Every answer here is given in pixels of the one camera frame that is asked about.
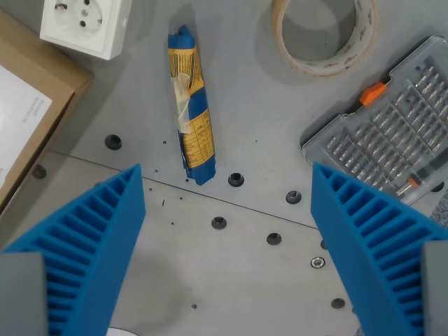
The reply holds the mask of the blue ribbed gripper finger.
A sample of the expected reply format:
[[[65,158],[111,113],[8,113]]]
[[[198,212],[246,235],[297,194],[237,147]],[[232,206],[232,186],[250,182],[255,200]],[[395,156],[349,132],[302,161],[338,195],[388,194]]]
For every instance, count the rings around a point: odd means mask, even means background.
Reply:
[[[366,335],[447,334],[445,227],[319,163],[311,214]]]
[[[105,335],[146,216],[141,166],[96,185],[9,244],[38,253],[49,335]]]

